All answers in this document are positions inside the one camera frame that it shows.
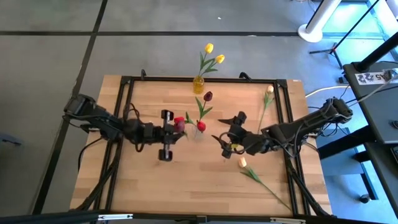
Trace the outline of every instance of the yellow tulip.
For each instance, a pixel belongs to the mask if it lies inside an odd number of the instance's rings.
[[[214,45],[211,43],[208,43],[205,47],[205,52],[210,54],[213,51]]]
[[[223,63],[224,59],[225,59],[224,55],[219,55],[219,56],[216,57],[216,62],[217,63]]]
[[[242,168],[245,168],[247,166],[247,163],[246,163],[246,160],[245,160],[244,157],[241,157],[239,159],[238,163],[239,163],[239,166],[242,167]]]

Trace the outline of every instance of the dark red tulip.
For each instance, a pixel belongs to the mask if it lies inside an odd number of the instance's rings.
[[[199,121],[197,124],[197,128],[199,131],[204,132],[206,130],[206,124],[202,121]]]
[[[185,130],[185,122],[184,121],[180,121],[178,123],[174,124],[174,132],[176,133],[182,133]]]
[[[213,97],[213,93],[210,92],[210,91],[208,91],[208,92],[203,96],[203,99],[204,99],[205,101],[209,102],[209,101],[212,99],[212,97]]]
[[[180,121],[185,121],[184,117],[178,117],[178,118],[174,118],[174,124],[179,123]]]

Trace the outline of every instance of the small glass vase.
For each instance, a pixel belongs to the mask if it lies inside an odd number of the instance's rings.
[[[188,140],[192,141],[202,141],[204,138],[203,132],[199,131],[198,128],[195,125],[190,125],[190,127],[187,130],[188,134]]]
[[[199,75],[193,79],[193,92],[196,94],[203,93],[205,89],[205,79]]]

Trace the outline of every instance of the black tripod leg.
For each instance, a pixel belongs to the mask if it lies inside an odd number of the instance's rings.
[[[315,50],[313,52],[310,52],[310,54],[317,54],[317,53],[328,53],[333,49],[327,49],[327,50]]]
[[[336,60],[337,60],[338,66],[340,66],[340,69],[343,69],[343,64],[341,64],[341,61],[340,61],[340,58],[337,55],[336,49],[333,49],[333,53],[332,54],[336,57]]]

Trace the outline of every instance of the wooden table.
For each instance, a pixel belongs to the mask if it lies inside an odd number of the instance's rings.
[[[112,112],[115,107],[121,76],[106,75],[99,93],[98,104]],[[211,135],[219,136],[229,126],[217,119],[229,119],[244,111],[248,116],[243,127],[257,132],[267,84],[253,83],[206,83],[205,91],[213,92],[213,99],[207,106],[213,106],[203,121],[206,131],[194,135],[187,126],[188,139],[181,138],[172,145],[173,161],[157,159],[161,144],[145,146],[141,153],[124,140],[114,197],[111,209],[129,213],[172,213],[196,215],[280,215],[291,216],[292,212],[278,202],[263,186],[239,173],[238,159],[221,156],[221,148]],[[288,80],[289,95],[294,119],[308,114],[302,82]],[[285,121],[287,112],[281,92]],[[132,103],[141,114],[143,122],[162,125],[160,111],[171,110],[175,116],[184,116],[188,111],[196,120],[199,116],[195,94],[189,82],[134,82]],[[272,102],[262,121],[265,128],[277,123],[275,101]],[[90,133],[87,142],[99,138]],[[75,208],[96,185],[103,163],[106,141],[97,142],[85,151],[78,174],[75,191],[70,204]],[[248,165],[261,180],[290,206],[289,188],[282,151],[268,152],[246,158]],[[301,151],[303,173],[308,189],[317,202],[331,213],[325,181],[318,153],[304,145]],[[101,208],[106,200],[107,186],[102,195]],[[303,213],[301,196],[296,186],[297,204]]]

